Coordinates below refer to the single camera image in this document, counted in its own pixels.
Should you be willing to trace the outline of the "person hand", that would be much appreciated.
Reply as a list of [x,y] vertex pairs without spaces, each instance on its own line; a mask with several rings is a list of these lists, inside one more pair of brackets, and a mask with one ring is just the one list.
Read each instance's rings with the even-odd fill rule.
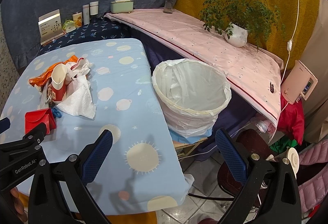
[[10,191],[11,195],[13,196],[14,206],[16,210],[17,217],[23,222],[26,223],[28,218],[27,214],[24,211],[24,205],[22,201],[19,199],[19,192],[18,189],[15,187]]

